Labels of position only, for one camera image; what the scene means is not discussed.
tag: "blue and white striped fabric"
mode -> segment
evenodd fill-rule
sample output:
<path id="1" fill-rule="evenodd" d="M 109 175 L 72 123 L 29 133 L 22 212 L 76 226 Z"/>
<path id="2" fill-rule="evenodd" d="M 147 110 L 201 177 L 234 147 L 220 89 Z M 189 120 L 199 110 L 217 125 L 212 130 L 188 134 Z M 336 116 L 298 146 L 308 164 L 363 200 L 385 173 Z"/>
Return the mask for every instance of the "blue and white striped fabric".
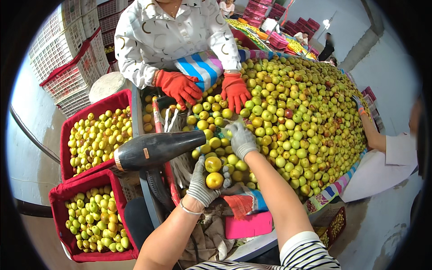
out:
<path id="1" fill-rule="evenodd" d="M 274 54 L 279 57 L 298 57 L 297 55 L 283 54 L 271 51 L 260 50 L 239 50 L 240 61 L 244 62 L 249 58 L 271 59 Z M 185 75 L 195 76 L 200 81 L 197 86 L 201 91 L 206 91 L 216 83 L 217 78 L 223 74 L 222 62 L 212 51 L 204 51 L 189 55 L 174 61 L 174 65 Z"/>

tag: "red work glove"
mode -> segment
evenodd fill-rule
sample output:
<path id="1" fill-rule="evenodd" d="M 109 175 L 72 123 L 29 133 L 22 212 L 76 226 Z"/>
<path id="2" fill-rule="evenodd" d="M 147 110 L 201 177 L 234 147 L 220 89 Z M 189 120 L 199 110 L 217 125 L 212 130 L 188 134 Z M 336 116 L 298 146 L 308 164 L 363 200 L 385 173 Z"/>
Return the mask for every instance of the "red work glove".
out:
<path id="1" fill-rule="evenodd" d="M 241 104 L 244 105 L 251 98 L 251 94 L 246 89 L 246 83 L 241 79 L 240 73 L 224 73 L 224 77 L 221 96 L 224 100 L 228 97 L 228 108 L 234 111 L 235 107 L 235 113 L 239 114 Z"/>
<path id="2" fill-rule="evenodd" d="M 162 91 L 168 96 L 175 98 L 181 109 L 185 110 L 186 105 L 184 98 L 191 105 L 197 102 L 194 99 L 200 99 L 203 93 L 195 84 L 198 82 L 197 77 L 184 75 L 180 72 L 167 72 L 159 70 L 156 74 L 156 87 L 162 87 Z"/>

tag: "white sleeve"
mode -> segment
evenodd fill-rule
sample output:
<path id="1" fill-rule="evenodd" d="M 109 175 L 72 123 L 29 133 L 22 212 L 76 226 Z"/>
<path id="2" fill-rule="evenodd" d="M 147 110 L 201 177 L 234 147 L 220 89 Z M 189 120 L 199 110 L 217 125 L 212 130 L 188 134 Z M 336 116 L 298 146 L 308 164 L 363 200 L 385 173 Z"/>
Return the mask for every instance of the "white sleeve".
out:
<path id="1" fill-rule="evenodd" d="M 152 86 L 153 75 L 159 70 L 146 64 L 142 59 L 142 46 L 143 44 L 133 35 L 127 13 L 123 13 L 114 35 L 115 58 L 118 60 L 120 73 L 140 89 Z"/>
<path id="2" fill-rule="evenodd" d="M 386 136 L 385 148 L 386 165 L 417 163 L 416 141 L 410 135 Z"/>
<path id="3" fill-rule="evenodd" d="M 226 70 L 240 70 L 240 56 L 238 55 L 237 45 L 234 36 L 228 27 L 228 23 L 222 17 L 217 8 L 216 0 L 208 0 L 209 9 L 209 33 L 207 44 L 222 62 Z"/>
<path id="4" fill-rule="evenodd" d="M 339 262 L 328 254 L 315 232 L 299 232 L 288 239 L 280 250 L 282 266 L 295 269 L 340 269 Z"/>

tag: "silver bracelet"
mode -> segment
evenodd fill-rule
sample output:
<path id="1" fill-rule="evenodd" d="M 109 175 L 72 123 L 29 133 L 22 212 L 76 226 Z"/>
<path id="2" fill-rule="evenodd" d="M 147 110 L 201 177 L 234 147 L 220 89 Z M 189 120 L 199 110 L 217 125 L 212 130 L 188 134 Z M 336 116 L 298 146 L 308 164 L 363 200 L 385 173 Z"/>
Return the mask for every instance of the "silver bracelet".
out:
<path id="1" fill-rule="evenodd" d="M 186 207 L 184 207 L 183 206 L 183 198 L 180 200 L 180 207 L 184 210 L 184 211 L 186 211 L 186 212 L 188 212 L 189 214 L 193 214 L 193 215 L 201 215 L 202 213 L 204 213 L 204 210 L 202 211 L 202 212 L 199 212 L 199 213 L 197 213 L 197 212 L 192 212 L 192 211 L 190 211 L 189 209 L 187 209 Z"/>

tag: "orange bowl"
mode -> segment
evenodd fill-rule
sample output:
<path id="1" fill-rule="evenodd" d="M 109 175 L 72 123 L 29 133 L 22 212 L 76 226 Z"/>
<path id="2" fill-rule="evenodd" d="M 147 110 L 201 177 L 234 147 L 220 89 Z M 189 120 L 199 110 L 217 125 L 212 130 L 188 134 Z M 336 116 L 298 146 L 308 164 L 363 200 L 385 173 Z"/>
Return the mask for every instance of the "orange bowl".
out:
<path id="1" fill-rule="evenodd" d="M 239 21 L 239 22 L 242 22 L 242 23 L 248 23 L 247 21 L 245 21 L 245 20 L 242 19 L 242 18 L 238 18 L 238 21 Z"/>
<path id="2" fill-rule="evenodd" d="M 260 37 L 260 39 L 267 39 L 269 35 L 267 35 L 266 33 L 263 33 L 261 31 L 257 32 L 258 37 Z"/>

